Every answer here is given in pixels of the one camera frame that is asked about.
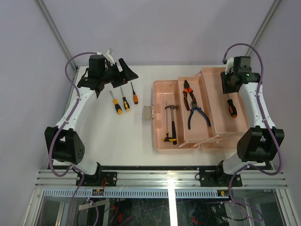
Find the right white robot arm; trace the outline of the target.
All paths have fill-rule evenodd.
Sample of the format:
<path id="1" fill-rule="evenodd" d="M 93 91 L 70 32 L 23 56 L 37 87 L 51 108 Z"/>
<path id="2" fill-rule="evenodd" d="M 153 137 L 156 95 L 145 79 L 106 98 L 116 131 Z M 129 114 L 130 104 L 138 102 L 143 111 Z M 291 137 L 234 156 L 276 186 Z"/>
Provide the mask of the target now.
<path id="1" fill-rule="evenodd" d="M 240 138 L 237 152 L 216 168 L 215 182 L 224 186 L 241 171 L 256 163 L 271 161 L 276 155 L 282 158 L 280 146 L 285 134 L 277 129 L 267 110 L 262 93 L 262 77 L 251 69 L 249 56 L 231 57 L 223 61 L 225 71 L 221 73 L 224 94 L 238 93 L 248 119 L 249 129 Z"/>

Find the orange handled black screwdriver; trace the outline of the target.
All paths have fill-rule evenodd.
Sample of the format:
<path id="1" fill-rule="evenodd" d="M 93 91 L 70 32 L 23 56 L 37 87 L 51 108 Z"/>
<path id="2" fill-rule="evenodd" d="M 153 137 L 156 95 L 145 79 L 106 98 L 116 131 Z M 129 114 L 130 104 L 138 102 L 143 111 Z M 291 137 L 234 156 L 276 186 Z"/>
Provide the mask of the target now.
<path id="1" fill-rule="evenodd" d="M 136 95 L 133 84 L 132 83 L 130 83 L 130 84 L 131 84 L 132 93 L 133 93 L 133 102 L 135 105 L 137 105 L 139 103 L 139 99 L 138 99 L 138 96 Z"/>

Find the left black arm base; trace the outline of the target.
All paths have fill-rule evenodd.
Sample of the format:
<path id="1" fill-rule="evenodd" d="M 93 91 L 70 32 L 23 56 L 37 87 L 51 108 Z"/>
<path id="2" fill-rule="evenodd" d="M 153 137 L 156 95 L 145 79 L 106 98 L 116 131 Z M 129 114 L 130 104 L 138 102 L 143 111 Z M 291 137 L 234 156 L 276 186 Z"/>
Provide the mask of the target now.
<path id="1" fill-rule="evenodd" d="M 98 163 L 95 174 L 84 174 L 84 180 L 81 186 L 116 186 L 117 175 L 117 172 L 104 172 L 102 166 Z"/>

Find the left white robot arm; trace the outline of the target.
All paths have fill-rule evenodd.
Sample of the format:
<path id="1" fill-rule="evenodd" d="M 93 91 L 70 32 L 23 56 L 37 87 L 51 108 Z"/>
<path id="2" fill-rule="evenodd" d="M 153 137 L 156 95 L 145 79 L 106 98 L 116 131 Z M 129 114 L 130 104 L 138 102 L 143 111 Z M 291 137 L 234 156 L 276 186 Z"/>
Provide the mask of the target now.
<path id="1" fill-rule="evenodd" d="M 79 177 L 77 186 L 101 186 L 105 183 L 102 167 L 88 156 L 79 129 L 88 108 L 96 102 L 106 84 L 117 88 L 139 76 L 128 67 L 124 59 L 115 62 L 109 50 L 104 54 L 84 52 L 78 55 L 89 55 L 88 69 L 77 84 L 67 77 L 76 96 L 60 121 L 45 130 L 49 167 L 55 176 L 64 177 L 67 173 L 56 172 L 53 161 L 67 163 L 66 170 L 73 170 Z"/>

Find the claw hammer black handle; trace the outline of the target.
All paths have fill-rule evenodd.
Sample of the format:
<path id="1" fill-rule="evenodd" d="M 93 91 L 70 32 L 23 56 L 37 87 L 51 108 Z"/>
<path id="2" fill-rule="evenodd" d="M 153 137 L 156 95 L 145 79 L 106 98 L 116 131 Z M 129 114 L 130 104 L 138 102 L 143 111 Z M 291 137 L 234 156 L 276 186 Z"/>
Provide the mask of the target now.
<path id="1" fill-rule="evenodd" d="M 165 109 L 170 109 L 171 111 L 171 125 L 172 125 L 172 137 L 169 137 L 168 132 L 166 133 L 166 137 L 163 139 L 164 142 L 172 142 L 173 145 L 177 145 L 177 136 L 176 136 L 176 128 L 174 121 L 174 110 L 178 109 L 178 106 L 175 105 L 167 105 Z"/>

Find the pink plastic tool box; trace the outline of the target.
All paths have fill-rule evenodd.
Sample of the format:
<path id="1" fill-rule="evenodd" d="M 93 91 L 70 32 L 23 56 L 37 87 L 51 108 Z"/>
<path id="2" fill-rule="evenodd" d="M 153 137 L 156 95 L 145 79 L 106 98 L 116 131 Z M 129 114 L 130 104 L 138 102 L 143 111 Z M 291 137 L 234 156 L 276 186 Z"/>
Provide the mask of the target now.
<path id="1" fill-rule="evenodd" d="M 239 139 L 248 130 L 248 121 L 242 99 L 237 93 L 229 94 L 237 109 L 237 118 L 228 111 L 228 97 L 222 92 L 223 67 L 205 67 L 194 76 L 176 80 L 157 80 L 153 83 L 152 105 L 144 107 L 145 118 L 151 119 L 154 146 L 158 152 L 176 153 L 203 148 L 236 148 Z M 171 111 L 174 110 L 177 145 L 163 142 L 168 132 L 172 137 Z"/>

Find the right aluminium frame post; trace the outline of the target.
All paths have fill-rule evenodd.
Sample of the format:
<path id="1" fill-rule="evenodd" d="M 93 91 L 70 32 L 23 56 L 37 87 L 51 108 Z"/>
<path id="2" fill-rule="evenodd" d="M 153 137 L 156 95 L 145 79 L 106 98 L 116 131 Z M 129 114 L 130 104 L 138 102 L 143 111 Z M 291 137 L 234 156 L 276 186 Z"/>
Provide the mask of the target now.
<path id="1" fill-rule="evenodd" d="M 274 0 L 270 6 L 270 8 L 268 9 L 268 12 L 266 14 L 266 16 L 264 17 L 263 21 L 261 22 L 261 25 L 259 26 L 258 31 L 256 32 L 252 42 L 251 42 L 251 46 L 252 47 L 256 47 L 256 45 L 258 44 L 258 42 L 260 41 L 262 35 L 264 34 L 267 26 L 269 25 L 269 23 L 271 22 L 274 14 L 276 13 L 278 7 L 280 6 L 280 4 L 282 3 L 282 0 Z"/>

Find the aluminium mounting rail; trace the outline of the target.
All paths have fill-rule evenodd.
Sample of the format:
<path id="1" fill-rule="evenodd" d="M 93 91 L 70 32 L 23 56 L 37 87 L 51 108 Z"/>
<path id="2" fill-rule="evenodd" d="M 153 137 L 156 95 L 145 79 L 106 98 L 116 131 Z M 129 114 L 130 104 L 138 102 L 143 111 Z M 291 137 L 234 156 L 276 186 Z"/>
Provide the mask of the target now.
<path id="1" fill-rule="evenodd" d="M 106 187 L 115 188 L 201 188 L 208 181 L 198 170 L 105 170 Z M 55 176 L 52 171 L 38 172 L 35 187 L 74 188 L 80 181 L 77 174 L 69 171 L 64 177 Z M 275 176 L 265 175 L 257 170 L 244 170 L 234 177 L 235 189 L 287 189 L 283 173 Z"/>

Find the long black orange screwdriver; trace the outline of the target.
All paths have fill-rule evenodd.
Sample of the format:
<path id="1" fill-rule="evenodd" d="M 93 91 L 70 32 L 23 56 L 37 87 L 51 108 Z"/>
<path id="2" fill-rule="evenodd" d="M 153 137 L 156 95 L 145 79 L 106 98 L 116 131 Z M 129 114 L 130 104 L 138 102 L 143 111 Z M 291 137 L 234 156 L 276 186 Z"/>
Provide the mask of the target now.
<path id="1" fill-rule="evenodd" d="M 233 100 L 229 97 L 229 94 L 227 94 L 227 97 L 228 111 L 232 118 L 237 118 L 238 113 L 236 107 L 234 106 Z"/>

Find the left aluminium frame post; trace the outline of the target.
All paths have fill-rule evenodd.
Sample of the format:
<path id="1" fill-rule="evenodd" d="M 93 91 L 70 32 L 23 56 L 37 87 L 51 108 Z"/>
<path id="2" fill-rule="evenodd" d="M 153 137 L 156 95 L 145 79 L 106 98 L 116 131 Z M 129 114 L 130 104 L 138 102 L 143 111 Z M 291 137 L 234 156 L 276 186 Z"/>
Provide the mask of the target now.
<path id="1" fill-rule="evenodd" d="M 42 17 L 46 21 L 50 31 L 52 32 L 56 42 L 58 43 L 58 46 L 60 47 L 62 53 L 64 54 L 66 60 L 71 59 L 72 55 L 71 55 L 65 41 L 63 40 L 61 33 L 59 32 L 59 30 L 55 24 L 55 21 L 54 21 L 53 17 L 51 16 L 50 11 L 47 8 L 45 2 L 43 0 L 34 0 L 34 2 L 37 5 L 38 9 L 40 10 Z"/>

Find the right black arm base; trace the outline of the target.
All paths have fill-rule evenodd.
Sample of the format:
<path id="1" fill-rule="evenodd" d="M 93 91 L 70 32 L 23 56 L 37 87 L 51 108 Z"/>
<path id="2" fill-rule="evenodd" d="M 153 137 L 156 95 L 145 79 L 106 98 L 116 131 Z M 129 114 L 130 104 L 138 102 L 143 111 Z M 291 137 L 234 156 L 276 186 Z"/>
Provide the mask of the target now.
<path id="1" fill-rule="evenodd" d="M 200 182 L 201 187 L 229 187 L 232 175 L 224 173 L 222 163 L 223 161 L 216 166 L 199 167 L 195 179 Z"/>

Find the aluminium frame post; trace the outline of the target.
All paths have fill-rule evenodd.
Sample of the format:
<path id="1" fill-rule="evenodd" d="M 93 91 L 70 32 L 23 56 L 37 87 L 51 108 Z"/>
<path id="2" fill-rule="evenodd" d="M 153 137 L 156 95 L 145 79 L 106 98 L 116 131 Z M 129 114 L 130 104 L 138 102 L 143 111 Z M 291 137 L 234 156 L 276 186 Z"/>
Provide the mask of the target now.
<path id="1" fill-rule="evenodd" d="M 72 55 L 71 55 L 65 41 L 63 40 L 61 33 L 59 32 L 59 30 L 55 24 L 55 21 L 54 21 L 53 17 L 51 16 L 50 11 L 47 8 L 45 2 L 43 0 L 34 0 L 34 2 L 37 5 L 38 9 L 40 10 L 42 17 L 46 21 L 50 31 L 52 32 L 56 42 L 58 43 L 58 46 L 60 47 L 62 53 L 64 54 L 66 60 L 71 59 Z"/>
<path id="2" fill-rule="evenodd" d="M 269 23 L 271 22 L 274 14 L 276 13 L 278 7 L 280 6 L 280 4 L 282 3 L 282 0 L 274 0 L 270 6 L 270 8 L 268 9 L 268 12 L 266 14 L 266 16 L 264 17 L 263 21 L 261 22 L 261 25 L 259 26 L 258 31 L 256 32 L 252 42 L 251 42 L 251 46 L 252 47 L 256 47 L 256 45 L 258 44 L 258 42 L 260 41 L 262 35 L 264 34 L 267 26 L 269 25 Z"/>

